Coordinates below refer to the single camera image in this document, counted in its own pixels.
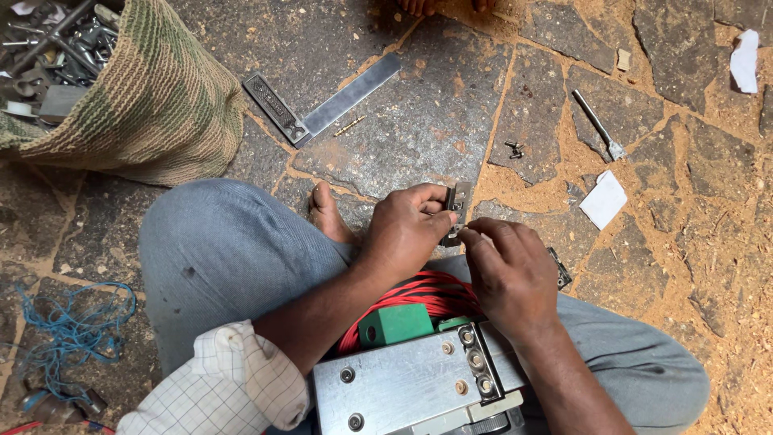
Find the bare foot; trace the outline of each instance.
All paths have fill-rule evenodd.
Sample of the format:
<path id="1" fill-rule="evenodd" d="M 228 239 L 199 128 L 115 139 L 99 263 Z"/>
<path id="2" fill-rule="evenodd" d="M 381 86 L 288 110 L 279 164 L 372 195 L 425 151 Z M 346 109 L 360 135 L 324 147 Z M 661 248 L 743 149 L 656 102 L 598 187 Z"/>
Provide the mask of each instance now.
<path id="1" fill-rule="evenodd" d="M 435 0 L 397 0 L 406 12 L 417 17 L 426 15 L 430 16 L 434 14 Z"/>
<path id="2" fill-rule="evenodd" d="M 308 208 L 312 214 L 312 224 L 332 240 L 350 245 L 359 245 L 359 238 L 346 225 L 335 205 L 327 181 L 320 181 L 308 197 Z"/>

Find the tool pile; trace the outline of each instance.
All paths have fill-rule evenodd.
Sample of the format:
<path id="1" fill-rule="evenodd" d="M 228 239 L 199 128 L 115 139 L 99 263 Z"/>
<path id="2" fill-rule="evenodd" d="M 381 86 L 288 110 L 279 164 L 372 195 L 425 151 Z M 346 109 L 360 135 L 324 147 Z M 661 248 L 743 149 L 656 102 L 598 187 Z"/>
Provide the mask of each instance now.
<path id="1" fill-rule="evenodd" d="M 96 0 L 74 9 L 56 2 L 12 7 L 0 23 L 7 39 L 0 57 L 0 94 L 5 113 L 50 130 L 70 113 L 109 61 L 121 16 Z"/>

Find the shirt cuff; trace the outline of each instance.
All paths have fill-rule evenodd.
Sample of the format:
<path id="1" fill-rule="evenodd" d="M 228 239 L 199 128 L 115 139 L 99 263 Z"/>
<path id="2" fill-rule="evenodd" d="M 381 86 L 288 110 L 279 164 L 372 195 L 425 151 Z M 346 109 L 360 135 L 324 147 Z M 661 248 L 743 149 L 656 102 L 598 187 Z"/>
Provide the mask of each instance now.
<path id="1" fill-rule="evenodd" d="M 201 334 L 193 348 L 193 373 L 243 384 L 255 406 L 278 429 L 294 429 L 308 414 L 311 403 L 304 377 L 284 352 L 255 334 L 250 320 Z"/>

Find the brass drill bit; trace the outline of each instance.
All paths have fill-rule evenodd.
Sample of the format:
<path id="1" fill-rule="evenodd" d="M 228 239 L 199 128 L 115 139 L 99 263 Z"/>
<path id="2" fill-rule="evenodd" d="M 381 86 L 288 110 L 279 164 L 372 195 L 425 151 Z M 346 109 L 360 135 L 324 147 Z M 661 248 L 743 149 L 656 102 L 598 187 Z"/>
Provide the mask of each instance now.
<path id="1" fill-rule="evenodd" d="M 363 119 L 365 119 L 365 117 L 366 117 L 366 115 L 363 115 L 363 116 L 360 116 L 359 118 L 355 119 L 354 121 L 350 122 L 350 123 L 349 123 L 347 126 L 345 126 L 344 128 L 341 128 L 340 130 L 338 130 L 337 132 L 335 132 L 335 134 L 333 135 L 333 137 L 334 137 L 334 138 L 337 138 L 337 137 L 339 137 L 340 135 L 342 135 L 342 134 L 346 133 L 346 130 L 348 130 L 348 129 L 352 128 L 352 127 L 353 127 L 353 126 L 354 126 L 354 125 L 355 125 L 357 122 L 360 122 L 360 121 L 362 121 Z"/>

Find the forearm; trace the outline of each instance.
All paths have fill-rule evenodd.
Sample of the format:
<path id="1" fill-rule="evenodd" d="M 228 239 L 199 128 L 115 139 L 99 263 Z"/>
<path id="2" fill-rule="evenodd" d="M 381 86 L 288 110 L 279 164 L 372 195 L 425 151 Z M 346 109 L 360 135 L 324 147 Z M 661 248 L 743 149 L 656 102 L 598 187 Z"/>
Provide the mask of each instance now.
<path id="1" fill-rule="evenodd" d="M 253 328 L 307 375 L 390 287 L 391 281 L 355 263 L 341 275 L 253 320 Z"/>
<path id="2" fill-rule="evenodd" d="M 552 433 L 634 433 L 563 326 L 514 348 Z"/>

